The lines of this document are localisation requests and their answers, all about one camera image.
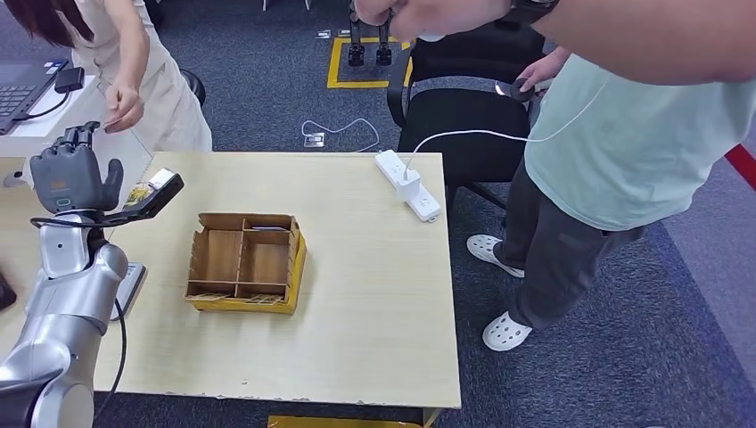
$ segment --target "wristwatch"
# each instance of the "wristwatch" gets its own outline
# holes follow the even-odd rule
[[[512,0],[512,8],[502,21],[532,24],[554,10],[559,0]]]

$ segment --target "white power strip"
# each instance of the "white power strip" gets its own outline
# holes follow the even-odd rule
[[[441,213],[441,206],[420,183],[420,173],[410,169],[405,178],[407,165],[393,150],[378,153],[375,156],[375,164],[394,186],[399,199],[406,202],[419,219],[429,223],[436,221]]]

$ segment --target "wooden table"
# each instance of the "wooden table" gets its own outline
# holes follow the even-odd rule
[[[149,271],[127,316],[120,391],[423,407],[428,424],[461,406],[446,216],[421,222],[371,155],[164,152],[147,176],[160,168],[181,174],[185,189],[157,218],[111,237]],[[441,157],[418,155],[413,168],[443,207]],[[30,217],[31,203],[5,208],[26,194],[0,197],[5,217]],[[294,315],[199,312],[184,301],[201,212],[297,217],[308,259]],[[0,262],[30,287],[38,258],[25,221],[12,223],[24,232],[3,226]],[[6,262],[10,245],[25,250]],[[21,328],[18,309],[0,315],[0,355]],[[119,347],[118,334],[106,335],[96,389],[110,387]]]

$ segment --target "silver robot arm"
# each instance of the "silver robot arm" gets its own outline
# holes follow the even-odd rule
[[[4,428],[92,426],[97,355],[128,266],[103,229],[154,217],[184,185],[164,169],[140,198],[105,215],[118,205],[123,169],[112,160],[100,182],[91,150],[98,126],[68,129],[31,161],[37,197],[54,217],[32,219],[40,231],[42,267],[21,336],[0,365]]]

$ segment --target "table leg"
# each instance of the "table leg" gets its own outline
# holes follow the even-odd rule
[[[423,409],[423,428],[431,428],[441,414],[440,408],[428,407]]]

